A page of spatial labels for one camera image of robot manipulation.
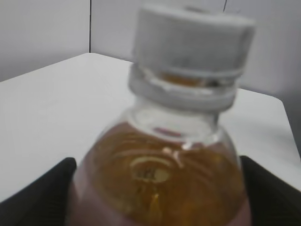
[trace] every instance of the table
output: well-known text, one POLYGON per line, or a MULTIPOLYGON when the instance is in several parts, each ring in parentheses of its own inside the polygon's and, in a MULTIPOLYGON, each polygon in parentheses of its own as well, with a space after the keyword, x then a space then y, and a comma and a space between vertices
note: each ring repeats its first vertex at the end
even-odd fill
MULTIPOLYGON (((0 201, 65 157, 81 161, 132 104, 130 64, 83 54, 0 83, 0 201)), ((300 157, 280 100, 241 89, 221 124, 239 154, 301 190, 300 157)))

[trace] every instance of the wall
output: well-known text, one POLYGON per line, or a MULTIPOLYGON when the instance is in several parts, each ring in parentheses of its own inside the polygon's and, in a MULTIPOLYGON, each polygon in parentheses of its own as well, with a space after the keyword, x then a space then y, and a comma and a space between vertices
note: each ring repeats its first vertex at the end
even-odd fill
POLYGON ((0 81, 89 52, 90 0, 0 0, 0 81))
POLYGON ((225 12, 257 20, 257 34, 242 84, 284 102, 301 150, 301 1, 228 0, 225 12))
POLYGON ((143 2, 222 12, 225 0, 92 0, 91 51, 131 59, 136 17, 143 2))

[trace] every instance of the white bottle cap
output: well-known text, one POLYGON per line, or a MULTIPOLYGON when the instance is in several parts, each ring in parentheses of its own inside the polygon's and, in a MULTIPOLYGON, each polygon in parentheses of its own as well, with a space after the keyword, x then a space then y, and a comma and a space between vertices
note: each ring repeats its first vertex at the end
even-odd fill
POLYGON ((234 79, 253 35, 249 19, 148 4, 138 17, 134 61, 179 76, 234 79))

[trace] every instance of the black object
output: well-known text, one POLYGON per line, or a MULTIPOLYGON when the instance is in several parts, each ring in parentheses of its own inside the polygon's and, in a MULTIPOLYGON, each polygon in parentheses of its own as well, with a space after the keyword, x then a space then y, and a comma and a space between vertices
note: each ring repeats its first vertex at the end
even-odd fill
MULTIPOLYGON (((242 156, 253 226, 301 226, 301 193, 242 156)), ((76 162, 67 158, 0 203, 0 226, 63 226, 68 185, 76 162)))
POLYGON ((63 226, 68 187, 75 169, 75 159, 64 159, 0 203, 0 226, 63 226))
POLYGON ((254 226, 301 226, 301 193, 246 156, 241 157, 254 226))

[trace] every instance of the bottle neck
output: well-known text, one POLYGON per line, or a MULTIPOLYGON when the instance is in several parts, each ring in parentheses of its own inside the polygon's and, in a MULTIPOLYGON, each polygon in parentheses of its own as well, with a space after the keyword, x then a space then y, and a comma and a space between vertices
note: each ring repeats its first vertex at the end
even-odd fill
POLYGON ((229 109, 235 99, 235 79, 193 78, 169 74, 133 64, 129 87, 138 97, 178 111, 219 113, 229 109))
POLYGON ((152 136, 175 142, 205 143, 218 131, 218 114, 179 111, 137 98, 129 123, 152 136))

